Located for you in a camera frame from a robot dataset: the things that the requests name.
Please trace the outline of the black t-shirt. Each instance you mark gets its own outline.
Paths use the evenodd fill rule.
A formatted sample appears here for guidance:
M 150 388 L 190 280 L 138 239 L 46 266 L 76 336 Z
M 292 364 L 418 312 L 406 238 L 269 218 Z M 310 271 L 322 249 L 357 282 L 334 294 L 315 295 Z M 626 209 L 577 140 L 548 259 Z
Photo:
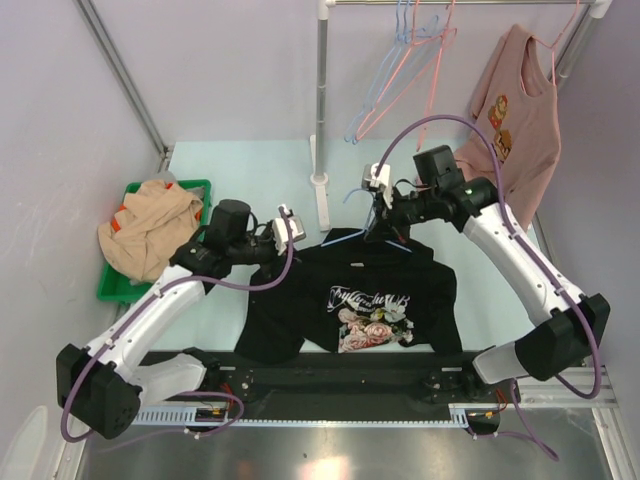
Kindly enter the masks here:
M 295 252 L 284 280 L 250 292 L 235 353 L 278 364 L 305 342 L 332 353 L 387 344 L 461 352 L 454 316 L 457 279 L 415 240 L 403 248 L 333 229 L 325 245 Z

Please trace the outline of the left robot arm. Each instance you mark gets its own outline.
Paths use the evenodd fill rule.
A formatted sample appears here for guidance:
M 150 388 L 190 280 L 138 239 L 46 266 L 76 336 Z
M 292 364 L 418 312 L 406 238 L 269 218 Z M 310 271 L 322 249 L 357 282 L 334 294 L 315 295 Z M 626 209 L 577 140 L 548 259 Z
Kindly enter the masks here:
M 291 266 L 300 236 L 293 212 L 279 214 L 261 232 L 249 228 L 252 211 L 239 200 L 222 200 L 209 224 L 200 226 L 178 247 L 149 290 L 111 327 L 85 347 L 64 347 L 56 358 L 57 400 L 62 409 L 60 431 L 69 443 L 69 420 L 82 422 L 88 434 L 105 439 L 121 435 L 139 410 L 175 396 L 207 400 L 220 390 L 220 363 L 191 347 L 171 359 L 145 366 L 142 361 L 162 334 L 215 286 L 262 291 L 279 285 Z M 236 265 L 266 266 L 278 259 L 284 268 L 275 279 L 253 287 L 227 281 Z

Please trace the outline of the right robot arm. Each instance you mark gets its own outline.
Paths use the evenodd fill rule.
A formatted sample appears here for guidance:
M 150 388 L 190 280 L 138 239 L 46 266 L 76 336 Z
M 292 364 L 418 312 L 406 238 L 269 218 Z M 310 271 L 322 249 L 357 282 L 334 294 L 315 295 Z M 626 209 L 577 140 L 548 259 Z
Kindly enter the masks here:
M 484 401 L 498 383 L 523 377 L 565 384 L 561 374 L 566 368 L 597 357 L 609 303 L 600 294 L 585 295 L 544 258 L 496 186 L 485 177 L 465 180 L 449 147 L 417 154 L 414 163 L 424 184 L 409 195 L 394 187 L 389 165 L 365 167 L 362 186 L 374 195 L 375 213 L 366 240 L 404 242 L 414 224 L 435 219 L 451 223 L 492 261 L 534 326 L 520 339 L 479 353 L 473 369 L 461 376 L 463 393 Z

